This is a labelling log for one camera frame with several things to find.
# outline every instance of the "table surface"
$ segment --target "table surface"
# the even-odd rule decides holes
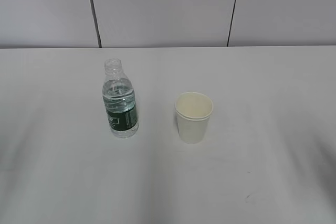
[[[1,49],[0,222],[336,223],[336,47]],[[140,127],[109,130],[120,58]],[[203,142],[174,102],[214,102]]]

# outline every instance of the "cup rim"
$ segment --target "cup rim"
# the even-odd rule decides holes
[[[184,94],[190,94],[190,93],[192,93],[192,94],[199,94],[199,95],[202,95],[202,96],[204,96],[206,99],[208,99],[208,100],[211,102],[211,110],[210,110],[210,112],[209,112],[206,116],[201,116],[201,117],[199,117],[199,116],[186,116],[186,115],[182,114],[182,113],[177,109],[176,104],[177,104],[178,100],[180,99],[180,97],[181,97],[182,95],[184,95]],[[214,110],[214,103],[212,102],[212,100],[210,99],[210,97],[208,97],[208,96],[205,95],[205,94],[199,93],[199,92],[193,92],[193,91],[190,91],[190,92],[184,92],[184,93],[181,93],[181,94],[178,96],[178,98],[176,99],[176,102],[175,102],[175,111],[177,112],[177,114],[178,114],[179,116],[183,117],[184,119],[188,119],[188,120],[192,120],[192,121],[203,121],[203,120],[208,119],[208,118],[210,117],[210,115],[212,114],[213,110]]]

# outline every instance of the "green bottle label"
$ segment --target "green bottle label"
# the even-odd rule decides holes
[[[133,128],[138,121],[136,107],[137,106],[134,105],[133,108],[122,113],[113,113],[106,110],[110,127],[115,131],[127,131]]]

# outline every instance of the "paper cup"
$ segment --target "paper cup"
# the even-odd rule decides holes
[[[188,144],[200,142],[205,134],[214,105],[206,95],[182,93],[175,103],[180,138]]]

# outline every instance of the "plastic water bottle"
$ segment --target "plastic water bottle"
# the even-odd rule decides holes
[[[105,62],[105,74],[103,100],[111,131],[117,137],[130,137],[139,127],[132,83],[119,59]]]

